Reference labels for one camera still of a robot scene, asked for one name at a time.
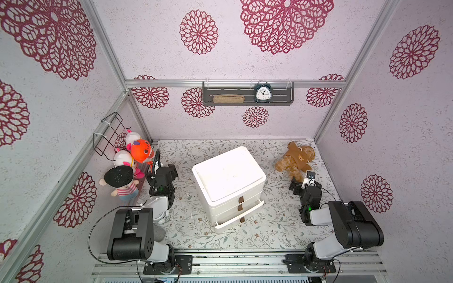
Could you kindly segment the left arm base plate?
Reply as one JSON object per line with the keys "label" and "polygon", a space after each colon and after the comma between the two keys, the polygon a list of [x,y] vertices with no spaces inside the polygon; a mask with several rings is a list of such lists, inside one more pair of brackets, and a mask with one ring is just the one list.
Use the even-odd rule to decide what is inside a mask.
{"label": "left arm base plate", "polygon": [[192,273],[192,255],[171,255],[166,262],[146,263],[144,275],[189,275]]}

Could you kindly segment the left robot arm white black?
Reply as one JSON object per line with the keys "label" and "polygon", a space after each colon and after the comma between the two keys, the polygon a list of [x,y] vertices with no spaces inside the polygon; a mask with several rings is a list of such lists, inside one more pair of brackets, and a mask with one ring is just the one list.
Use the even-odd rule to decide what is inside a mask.
{"label": "left robot arm white black", "polygon": [[146,178],[150,199],[140,206],[121,206],[114,216],[107,256],[123,263],[145,261],[155,267],[174,267],[173,248],[164,243],[165,230],[159,225],[169,216],[175,200],[173,181],[178,177],[174,165],[164,166],[157,150]]}

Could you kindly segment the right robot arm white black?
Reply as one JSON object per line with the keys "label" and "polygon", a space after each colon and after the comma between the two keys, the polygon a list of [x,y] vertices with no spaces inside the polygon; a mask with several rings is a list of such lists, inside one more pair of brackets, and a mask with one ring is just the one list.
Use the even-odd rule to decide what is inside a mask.
{"label": "right robot arm white black", "polygon": [[333,227],[333,234],[307,246],[303,258],[306,263],[324,263],[356,248],[383,245],[384,233],[363,202],[334,200],[323,206],[322,187],[315,180],[301,183],[293,178],[290,190],[300,197],[304,224]]}

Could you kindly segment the white plastic drawer cabinet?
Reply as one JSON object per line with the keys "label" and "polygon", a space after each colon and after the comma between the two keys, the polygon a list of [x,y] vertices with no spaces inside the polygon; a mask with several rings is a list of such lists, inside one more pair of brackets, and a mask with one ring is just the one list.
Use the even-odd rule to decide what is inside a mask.
{"label": "white plastic drawer cabinet", "polygon": [[201,204],[211,224],[215,217],[239,206],[245,209],[263,200],[266,175],[249,150],[240,146],[203,161],[192,168]]}

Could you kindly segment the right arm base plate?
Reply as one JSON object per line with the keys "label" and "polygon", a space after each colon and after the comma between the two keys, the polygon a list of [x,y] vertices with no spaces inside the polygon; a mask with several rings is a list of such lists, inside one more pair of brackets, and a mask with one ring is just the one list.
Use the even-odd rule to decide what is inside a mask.
{"label": "right arm base plate", "polygon": [[336,267],[332,260],[307,259],[302,254],[287,254],[283,259],[290,274],[330,274],[336,272]]}

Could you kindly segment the white bottom drawer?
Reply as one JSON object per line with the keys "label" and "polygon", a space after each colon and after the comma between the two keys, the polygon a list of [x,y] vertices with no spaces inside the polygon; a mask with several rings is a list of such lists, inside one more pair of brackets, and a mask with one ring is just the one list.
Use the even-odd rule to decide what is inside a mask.
{"label": "white bottom drawer", "polygon": [[255,216],[264,206],[263,200],[257,200],[251,205],[248,205],[242,211],[238,211],[238,206],[229,209],[228,211],[217,215],[213,222],[213,230],[215,233],[223,233],[228,229],[240,225],[240,219],[245,218],[245,221]]}

